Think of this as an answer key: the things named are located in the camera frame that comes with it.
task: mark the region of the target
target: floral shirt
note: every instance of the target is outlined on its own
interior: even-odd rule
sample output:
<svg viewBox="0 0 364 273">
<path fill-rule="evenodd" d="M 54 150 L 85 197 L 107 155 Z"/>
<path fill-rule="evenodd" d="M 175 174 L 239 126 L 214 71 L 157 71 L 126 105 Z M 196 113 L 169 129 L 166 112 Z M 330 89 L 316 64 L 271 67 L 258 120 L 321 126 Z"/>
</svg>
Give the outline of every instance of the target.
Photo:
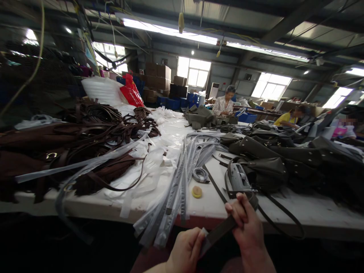
<svg viewBox="0 0 364 273">
<path fill-rule="evenodd" d="M 226 115 L 222 115 L 221 112 L 227 111 L 229 114 L 232 114 L 234 102 L 229 100 L 226 105 L 225 96 L 216 98 L 216 102 L 213 105 L 212 113 L 216 116 L 226 117 Z"/>
</svg>

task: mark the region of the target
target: shoulder strap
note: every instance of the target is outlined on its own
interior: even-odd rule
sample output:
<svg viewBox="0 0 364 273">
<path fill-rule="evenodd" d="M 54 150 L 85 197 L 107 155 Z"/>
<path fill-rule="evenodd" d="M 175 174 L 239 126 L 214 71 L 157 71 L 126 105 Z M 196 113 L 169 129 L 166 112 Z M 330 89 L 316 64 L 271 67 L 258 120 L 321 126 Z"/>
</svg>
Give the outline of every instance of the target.
<svg viewBox="0 0 364 273">
<path fill-rule="evenodd" d="M 290 213 L 282 204 L 280 204 L 276 199 L 274 199 L 270 194 L 264 192 L 264 191 L 260 191 L 262 194 L 264 194 L 270 201 L 272 201 L 272 203 L 274 205 L 276 205 L 278 208 L 280 208 L 285 214 L 288 215 L 289 218 L 291 218 L 293 220 L 293 222 L 296 223 L 296 225 L 299 227 L 300 232 L 302 234 L 302 236 L 300 237 L 296 237 L 296 236 L 291 236 L 288 235 L 287 233 L 285 233 L 283 230 L 281 230 L 269 217 L 268 215 L 264 212 L 264 210 L 261 208 L 261 206 L 258 206 L 258 209 L 260 211 L 260 213 L 263 215 L 263 217 L 268 221 L 268 223 L 270 223 L 275 230 L 277 230 L 280 234 L 286 236 L 287 238 L 291 238 L 291 239 L 295 239 L 295 240 L 303 240 L 306 237 L 306 232 L 303 229 L 302 224 L 300 223 L 300 221 L 298 221 L 298 219 L 292 214 Z"/>
</svg>

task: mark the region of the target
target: ceiling light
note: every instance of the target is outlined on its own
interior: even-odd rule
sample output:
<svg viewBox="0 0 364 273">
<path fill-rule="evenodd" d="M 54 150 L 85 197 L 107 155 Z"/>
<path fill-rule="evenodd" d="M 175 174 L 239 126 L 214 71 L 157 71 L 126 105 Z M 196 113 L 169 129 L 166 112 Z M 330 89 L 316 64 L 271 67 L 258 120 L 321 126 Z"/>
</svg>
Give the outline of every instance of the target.
<svg viewBox="0 0 364 273">
<path fill-rule="evenodd" d="M 351 70 L 346 71 L 345 73 L 364 77 L 364 69 L 360 69 L 360 68 L 353 67 L 353 68 L 351 68 Z"/>
<path fill-rule="evenodd" d="M 152 31 L 152 32 L 157 32 L 157 33 L 161 33 L 161 34 L 165 34 L 165 35 L 179 37 L 179 38 L 185 38 L 185 39 L 193 40 L 196 42 L 204 42 L 207 44 L 216 45 L 216 43 L 217 43 L 217 38 L 208 37 L 208 36 L 204 36 L 204 35 L 197 35 L 196 33 L 183 32 L 181 34 L 181 33 L 179 33 L 178 29 L 162 27 L 159 25 L 152 25 L 149 23 L 144 23 L 144 22 L 135 21 L 135 20 L 126 19 L 126 18 L 123 19 L 123 22 L 124 22 L 124 26 L 126 26 L 126 27 L 138 28 L 138 29 L 142 29 L 142 30 L 146 30 L 146 31 Z"/>
<path fill-rule="evenodd" d="M 309 62 L 309 60 L 303 56 L 297 56 L 297 55 L 293 55 L 293 54 L 289 54 L 289 53 L 285 53 L 285 52 L 281 52 L 281 51 L 265 49 L 265 48 L 254 46 L 254 45 L 247 46 L 247 45 L 233 43 L 233 42 L 227 42 L 226 45 L 230 46 L 230 47 L 236 47 L 236 48 L 240 48 L 240 49 L 263 53 L 263 54 L 267 54 L 267 55 L 271 55 L 271 56 L 275 56 L 275 57 L 287 58 L 287 59 L 301 61 L 301 62 L 305 62 L 305 63 Z"/>
</svg>

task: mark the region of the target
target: yellow shirt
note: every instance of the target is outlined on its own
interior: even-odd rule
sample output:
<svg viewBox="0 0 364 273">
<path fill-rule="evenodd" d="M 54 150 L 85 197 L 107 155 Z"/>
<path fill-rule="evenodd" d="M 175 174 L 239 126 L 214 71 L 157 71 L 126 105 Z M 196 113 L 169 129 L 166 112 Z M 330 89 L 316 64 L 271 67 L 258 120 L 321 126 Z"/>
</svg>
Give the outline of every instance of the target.
<svg viewBox="0 0 364 273">
<path fill-rule="evenodd" d="M 291 118 L 291 113 L 285 113 L 280 116 L 274 123 L 275 126 L 281 126 L 282 121 L 288 121 L 289 123 L 296 124 L 297 118 Z"/>
</svg>

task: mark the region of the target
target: window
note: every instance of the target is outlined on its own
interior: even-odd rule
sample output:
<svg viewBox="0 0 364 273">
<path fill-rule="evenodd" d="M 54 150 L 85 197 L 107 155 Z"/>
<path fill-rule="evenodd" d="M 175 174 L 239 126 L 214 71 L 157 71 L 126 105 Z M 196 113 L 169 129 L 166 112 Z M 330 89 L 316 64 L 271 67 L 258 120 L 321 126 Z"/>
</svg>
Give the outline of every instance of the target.
<svg viewBox="0 0 364 273">
<path fill-rule="evenodd" d="M 323 107 L 336 108 L 351 91 L 352 89 L 350 88 L 339 87 Z"/>
<path fill-rule="evenodd" d="M 96 48 L 98 51 L 100 51 L 102 54 L 104 54 L 110 60 L 116 61 L 114 45 L 99 43 L 99 42 L 93 42 L 92 45 L 93 45 L 94 48 Z M 124 47 L 119 46 L 119 45 L 118 46 L 116 45 L 115 47 L 116 47 L 116 52 L 118 53 L 118 59 L 125 56 L 125 48 Z M 112 68 L 111 63 L 108 63 L 107 61 L 105 61 L 96 52 L 95 52 L 95 55 L 96 55 L 96 60 L 98 61 L 98 63 L 97 63 L 98 65 L 102 64 L 102 65 L 104 65 L 106 67 Z M 112 71 L 116 71 L 118 73 L 122 73 L 123 71 L 128 72 L 128 65 L 126 63 L 122 64 L 122 65 L 118 66 L 116 69 L 112 69 Z"/>
<path fill-rule="evenodd" d="M 251 96 L 277 100 L 282 96 L 291 80 L 290 77 L 262 73 Z"/>
<path fill-rule="evenodd" d="M 177 76 L 187 78 L 189 86 L 204 87 L 209 70 L 210 62 L 178 57 Z"/>
<path fill-rule="evenodd" d="M 23 40 L 24 44 L 33 44 L 38 45 L 37 37 L 34 34 L 34 31 L 30 28 L 27 29 L 27 33 L 25 34 L 26 39 Z"/>
</svg>

